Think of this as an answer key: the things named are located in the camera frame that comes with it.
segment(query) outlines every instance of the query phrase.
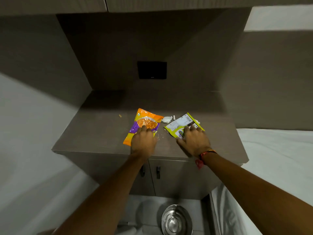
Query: bracelet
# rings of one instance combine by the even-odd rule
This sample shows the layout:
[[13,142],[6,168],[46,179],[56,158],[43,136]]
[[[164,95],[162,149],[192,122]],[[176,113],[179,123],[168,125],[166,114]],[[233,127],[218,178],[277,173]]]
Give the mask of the bracelet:
[[202,159],[202,156],[207,154],[207,153],[216,153],[217,154],[217,152],[215,150],[213,150],[213,149],[208,150],[208,151],[200,154],[199,155],[199,159],[196,160],[196,165],[197,165],[198,169],[201,169],[204,166],[204,161]]

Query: hand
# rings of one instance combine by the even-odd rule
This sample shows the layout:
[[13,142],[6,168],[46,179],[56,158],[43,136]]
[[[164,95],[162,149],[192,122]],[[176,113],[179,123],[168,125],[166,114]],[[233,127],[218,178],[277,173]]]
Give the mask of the hand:
[[177,143],[194,157],[212,149],[207,135],[200,127],[196,129],[192,125],[189,129],[188,126],[185,126],[184,133],[185,137],[183,139],[177,138]]
[[157,138],[153,137],[151,129],[143,125],[131,140],[131,154],[143,157],[146,161],[154,153],[156,144]]

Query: black switch plate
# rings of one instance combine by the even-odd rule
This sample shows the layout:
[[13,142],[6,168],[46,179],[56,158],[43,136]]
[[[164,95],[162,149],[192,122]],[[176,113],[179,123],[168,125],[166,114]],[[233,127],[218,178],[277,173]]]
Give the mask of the black switch plate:
[[138,61],[139,79],[166,79],[167,62]]

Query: forearm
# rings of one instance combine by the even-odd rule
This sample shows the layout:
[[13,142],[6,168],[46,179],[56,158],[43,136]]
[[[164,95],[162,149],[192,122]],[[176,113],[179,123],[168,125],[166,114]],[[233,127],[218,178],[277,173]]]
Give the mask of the forearm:
[[205,154],[203,160],[260,232],[313,234],[312,206],[215,153]]
[[141,157],[131,155],[107,182],[100,185],[80,205],[55,234],[113,234],[143,163]]

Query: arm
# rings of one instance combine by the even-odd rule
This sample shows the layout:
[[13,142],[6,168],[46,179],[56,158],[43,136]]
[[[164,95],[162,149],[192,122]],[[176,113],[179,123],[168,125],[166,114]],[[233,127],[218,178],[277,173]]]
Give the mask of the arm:
[[[210,150],[205,133],[185,128],[185,139],[177,143],[193,156]],[[313,234],[313,207],[264,181],[218,154],[203,156],[220,180],[263,234]]]
[[134,180],[153,154],[157,139],[146,126],[131,141],[128,160],[104,184],[100,185],[53,235],[114,234],[124,211]]

